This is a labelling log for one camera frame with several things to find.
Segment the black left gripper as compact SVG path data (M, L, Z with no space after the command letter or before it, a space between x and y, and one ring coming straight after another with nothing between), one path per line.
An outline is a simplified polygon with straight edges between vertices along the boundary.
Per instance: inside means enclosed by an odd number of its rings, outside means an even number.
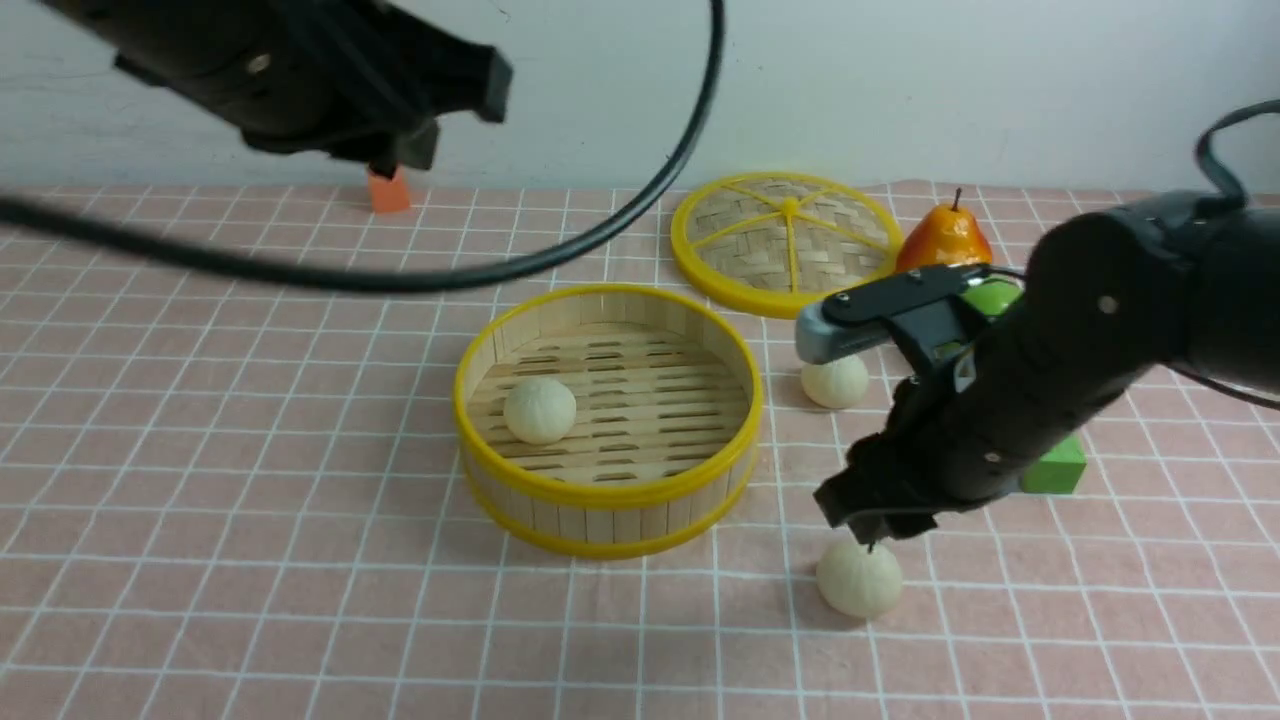
M443 115L504 122L515 72L474 44L389 1L274 1L292 54L284 77L255 92L297 129L246 129L252 149L325 152L388 178L433 167Z

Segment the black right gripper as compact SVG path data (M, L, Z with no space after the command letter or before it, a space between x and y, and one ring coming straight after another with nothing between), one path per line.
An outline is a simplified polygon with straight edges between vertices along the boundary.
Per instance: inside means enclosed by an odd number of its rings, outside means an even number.
M868 550L886 541L909 541L938 528L940 514L964 514L1005 498L1005 488L975 498L946 489L925 462L925 452L902 438L908 421L928 398L922 379L910 375L892 392L884 429L854 442L845 468L813 493L832 529L845 528Z

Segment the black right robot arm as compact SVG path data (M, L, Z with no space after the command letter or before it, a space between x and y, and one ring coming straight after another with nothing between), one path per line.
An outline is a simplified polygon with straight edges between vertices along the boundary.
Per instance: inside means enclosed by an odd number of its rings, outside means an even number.
M992 503L1153 366L1276 393L1277 251L1276 210L1164 193L1052 228L997 316L964 299L992 273L982 264L924 266L813 304L795 325L803 361L891 342L911 368L884 428L815 491L824 519L874 544Z

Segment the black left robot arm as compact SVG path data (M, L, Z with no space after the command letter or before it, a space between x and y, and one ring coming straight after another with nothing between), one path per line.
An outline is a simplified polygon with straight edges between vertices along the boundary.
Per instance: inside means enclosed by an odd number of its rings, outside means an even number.
M389 1L50 1L260 152L321 152L388 178L431 168L440 118L506 119L513 69Z

